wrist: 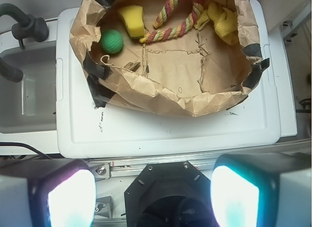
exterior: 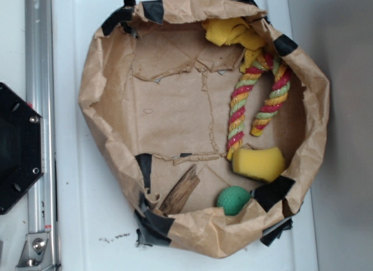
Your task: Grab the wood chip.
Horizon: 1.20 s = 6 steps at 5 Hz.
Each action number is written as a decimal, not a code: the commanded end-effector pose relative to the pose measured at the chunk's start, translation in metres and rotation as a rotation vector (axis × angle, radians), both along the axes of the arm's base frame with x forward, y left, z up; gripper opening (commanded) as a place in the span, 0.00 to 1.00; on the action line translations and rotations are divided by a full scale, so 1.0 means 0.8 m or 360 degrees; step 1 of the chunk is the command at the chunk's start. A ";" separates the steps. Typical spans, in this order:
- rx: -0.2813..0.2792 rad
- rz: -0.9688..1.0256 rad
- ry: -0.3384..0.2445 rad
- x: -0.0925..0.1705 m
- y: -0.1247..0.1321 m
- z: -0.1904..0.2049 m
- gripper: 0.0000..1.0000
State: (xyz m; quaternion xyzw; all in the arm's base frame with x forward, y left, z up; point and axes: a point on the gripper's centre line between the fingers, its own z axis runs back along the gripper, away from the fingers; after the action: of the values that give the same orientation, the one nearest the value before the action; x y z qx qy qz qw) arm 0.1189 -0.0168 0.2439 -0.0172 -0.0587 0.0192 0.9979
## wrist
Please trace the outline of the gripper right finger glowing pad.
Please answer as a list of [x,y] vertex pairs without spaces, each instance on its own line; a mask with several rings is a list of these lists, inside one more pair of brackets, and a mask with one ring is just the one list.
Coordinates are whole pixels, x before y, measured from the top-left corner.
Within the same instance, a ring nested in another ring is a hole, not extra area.
[[210,192],[221,227],[310,227],[312,156],[223,154],[214,165]]

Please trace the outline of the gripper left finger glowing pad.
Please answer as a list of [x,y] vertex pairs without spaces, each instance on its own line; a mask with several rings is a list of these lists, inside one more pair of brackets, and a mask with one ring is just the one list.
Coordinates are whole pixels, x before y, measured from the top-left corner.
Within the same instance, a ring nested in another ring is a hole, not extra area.
[[89,227],[95,204],[95,177],[84,160],[0,164],[2,227]]

